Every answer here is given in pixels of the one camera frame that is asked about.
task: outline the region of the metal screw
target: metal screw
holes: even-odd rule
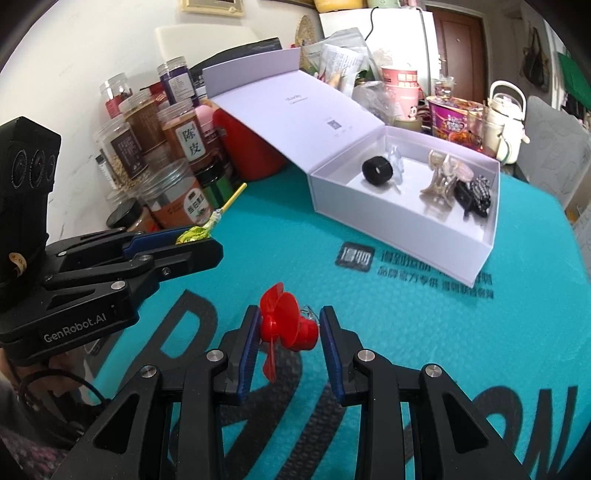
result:
[[[443,372],[439,365],[427,365],[425,367],[425,373],[429,375],[429,377],[437,378],[440,377]]]
[[[116,282],[113,282],[111,284],[111,289],[113,290],[121,290],[123,287],[125,287],[126,283],[124,282],[124,280],[117,280]]]
[[[375,353],[373,353],[371,350],[360,350],[357,353],[357,358],[359,358],[359,360],[362,362],[371,362],[371,360],[375,358]]]
[[[210,362],[219,362],[223,358],[223,352],[221,350],[211,350],[207,352],[206,357]]]
[[[153,377],[157,371],[158,369],[154,365],[144,365],[141,368],[140,373],[142,374],[142,377],[150,378]]]

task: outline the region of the white kettle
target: white kettle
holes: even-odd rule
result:
[[[505,93],[494,94],[499,86],[509,87],[517,92],[522,104],[520,105],[515,98]],[[525,95],[512,83],[499,80],[491,85],[484,118],[482,144],[485,150],[496,153],[496,159],[502,164],[515,163],[519,156],[521,142],[530,142],[523,124],[526,108]]]

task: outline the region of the black logo on mat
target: black logo on mat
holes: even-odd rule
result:
[[[335,264],[339,267],[352,268],[360,272],[368,272],[374,259],[375,248],[367,245],[345,242],[340,247]]]

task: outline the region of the yellow container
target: yellow container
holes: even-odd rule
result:
[[[333,12],[335,10],[355,10],[363,8],[363,0],[314,0],[318,13]]]

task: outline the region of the cable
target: cable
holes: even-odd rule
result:
[[[368,33],[368,36],[367,36],[367,37],[365,37],[365,41],[367,41],[367,40],[368,40],[369,36],[370,36],[370,35],[372,34],[372,32],[374,31],[374,10],[375,10],[376,8],[379,8],[379,7],[373,7],[373,8],[371,9],[371,12],[369,13],[369,21],[371,22],[371,30],[369,31],[369,33]]]
[[[44,377],[67,377],[70,378],[82,385],[84,385],[88,390],[96,395],[96,398],[99,399],[100,404],[103,405],[105,403],[104,396],[97,390],[97,388],[92,385],[90,382],[87,382],[84,378],[79,377],[68,370],[62,370],[61,368],[48,368],[47,370],[41,370],[35,372],[31,375],[27,375],[25,378],[21,380],[21,384],[18,387],[18,395],[19,397],[23,397],[25,395],[25,391],[28,391],[28,386],[33,383],[35,380],[39,380],[40,378]]]
[[[61,420],[60,418],[56,417],[55,414],[50,412],[47,407],[29,390],[28,387],[31,383],[39,380],[40,378],[50,376],[71,378],[72,380],[84,385],[92,393],[94,393],[94,395],[96,395],[100,401],[100,406],[105,408],[108,404],[108,401],[94,385],[87,382],[84,378],[73,374],[72,372],[58,368],[47,368],[46,370],[35,372],[21,379],[17,373],[15,365],[9,359],[7,360],[12,376],[19,383],[17,395],[18,398],[22,400],[22,404],[25,407],[25,412],[27,413],[28,417],[33,423],[43,423],[44,426],[46,426],[44,431],[51,435],[54,439],[61,442],[64,447],[72,448],[76,444],[77,440],[84,434],[84,431],[67,421]]]

